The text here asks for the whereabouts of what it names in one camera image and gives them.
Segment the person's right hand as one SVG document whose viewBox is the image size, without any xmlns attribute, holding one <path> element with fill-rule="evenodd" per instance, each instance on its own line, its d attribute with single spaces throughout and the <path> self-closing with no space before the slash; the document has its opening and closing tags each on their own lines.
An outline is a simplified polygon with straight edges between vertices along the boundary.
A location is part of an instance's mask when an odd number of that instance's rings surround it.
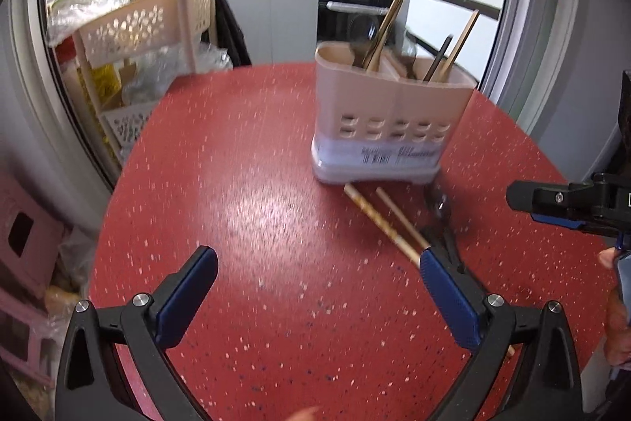
<svg viewBox="0 0 631 421">
<path fill-rule="evenodd" d="M 607 305 L 605 306 L 604 356 L 612 367 L 629 371 L 631 335 L 627 316 L 627 309 L 619 298 L 618 288 L 614 287 L 607 297 Z"/>
</svg>

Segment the person's left hand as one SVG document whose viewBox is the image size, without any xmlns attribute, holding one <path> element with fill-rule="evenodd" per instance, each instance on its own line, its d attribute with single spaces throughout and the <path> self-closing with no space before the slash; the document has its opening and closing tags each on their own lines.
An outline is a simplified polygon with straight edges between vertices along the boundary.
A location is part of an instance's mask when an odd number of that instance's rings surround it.
<svg viewBox="0 0 631 421">
<path fill-rule="evenodd" d="M 317 421 L 319 411 L 319 406 L 302 408 L 298 412 L 293 412 L 293 414 L 289 415 L 284 421 Z"/>
</svg>

